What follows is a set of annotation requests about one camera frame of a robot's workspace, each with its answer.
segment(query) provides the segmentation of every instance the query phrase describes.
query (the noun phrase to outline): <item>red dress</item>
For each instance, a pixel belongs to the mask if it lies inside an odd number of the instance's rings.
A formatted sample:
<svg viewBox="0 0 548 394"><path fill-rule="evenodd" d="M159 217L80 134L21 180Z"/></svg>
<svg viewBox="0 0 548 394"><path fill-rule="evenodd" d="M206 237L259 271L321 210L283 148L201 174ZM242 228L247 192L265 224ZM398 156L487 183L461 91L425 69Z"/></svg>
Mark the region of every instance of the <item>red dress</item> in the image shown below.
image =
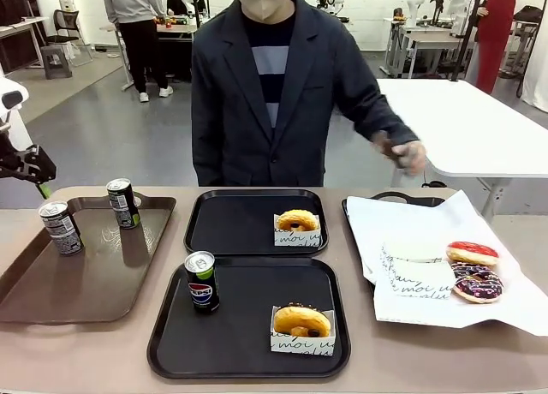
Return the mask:
<svg viewBox="0 0 548 394"><path fill-rule="evenodd" d="M476 87L491 94L514 20L515 0L487 0L489 15L478 25L479 73Z"/></svg>

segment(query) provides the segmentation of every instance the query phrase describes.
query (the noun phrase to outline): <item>striped shirt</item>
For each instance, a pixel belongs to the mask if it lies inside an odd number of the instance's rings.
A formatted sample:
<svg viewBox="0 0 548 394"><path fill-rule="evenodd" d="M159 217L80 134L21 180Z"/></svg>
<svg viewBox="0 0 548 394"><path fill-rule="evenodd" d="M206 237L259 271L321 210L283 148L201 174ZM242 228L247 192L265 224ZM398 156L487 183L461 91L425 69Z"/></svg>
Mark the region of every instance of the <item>striped shirt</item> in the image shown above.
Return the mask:
<svg viewBox="0 0 548 394"><path fill-rule="evenodd" d="M276 127L277 110L282 99L289 43L295 26L295 13L277 24L258 23L243 16L249 45L253 52L260 85L271 125Z"/></svg>

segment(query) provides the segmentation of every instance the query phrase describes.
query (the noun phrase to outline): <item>blazer lapel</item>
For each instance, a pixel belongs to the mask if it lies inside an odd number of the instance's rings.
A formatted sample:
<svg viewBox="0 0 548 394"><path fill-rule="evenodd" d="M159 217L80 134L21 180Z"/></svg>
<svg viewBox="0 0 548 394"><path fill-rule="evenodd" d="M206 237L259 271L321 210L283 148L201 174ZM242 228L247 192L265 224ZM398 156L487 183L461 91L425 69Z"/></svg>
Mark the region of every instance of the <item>blazer lapel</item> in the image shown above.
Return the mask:
<svg viewBox="0 0 548 394"><path fill-rule="evenodd" d="M224 58L266 138L272 140L271 119L266 109L251 46L241 20L241 4L238 0L235 0L227 10L223 38L231 44L224 53Z"/></svg>
<svg viewBox="0 0 548 394"><path fill-rule="evenodd" d="M282 100L277 113L272 150L279 144L301 97L315 58L313 38L318 34L313 11L304 0L295 0L295 28L289 45L283 80Z"/></svg>

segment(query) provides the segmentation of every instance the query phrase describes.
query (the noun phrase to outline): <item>white sneaker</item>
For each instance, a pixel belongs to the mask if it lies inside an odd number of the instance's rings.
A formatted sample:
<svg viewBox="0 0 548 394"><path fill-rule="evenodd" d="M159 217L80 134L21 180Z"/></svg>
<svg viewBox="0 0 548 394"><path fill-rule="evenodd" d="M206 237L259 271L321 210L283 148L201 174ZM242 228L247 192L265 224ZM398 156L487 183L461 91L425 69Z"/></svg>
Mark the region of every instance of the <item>white sneaker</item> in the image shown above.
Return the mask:
<svg viewBox="0 0 548 394"><path fill-rule="evenodd" d="M173 94L173 87L168 86L168 88L160 88L160 97L169 97Z"/></svg>

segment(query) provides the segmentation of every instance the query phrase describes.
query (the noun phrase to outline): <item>person in gray sweatshirt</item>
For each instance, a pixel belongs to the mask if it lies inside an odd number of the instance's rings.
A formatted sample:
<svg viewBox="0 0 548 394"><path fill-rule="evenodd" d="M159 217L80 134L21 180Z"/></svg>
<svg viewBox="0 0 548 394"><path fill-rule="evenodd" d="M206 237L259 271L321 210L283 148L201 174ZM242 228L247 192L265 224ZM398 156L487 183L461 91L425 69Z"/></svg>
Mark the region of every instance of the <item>person in gray sweatshirt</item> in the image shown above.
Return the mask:
<svg viewBox="0 0 548 394"><path fill-rule="evenodd" d="M154 14L165 17L161 0L104 0L109 21L122 34L128 53L129 71L134 78L141 103L148 102L145 69L150 67L160 87L160 97L169 97L173 88L168 86L158 43Z"/></svg>

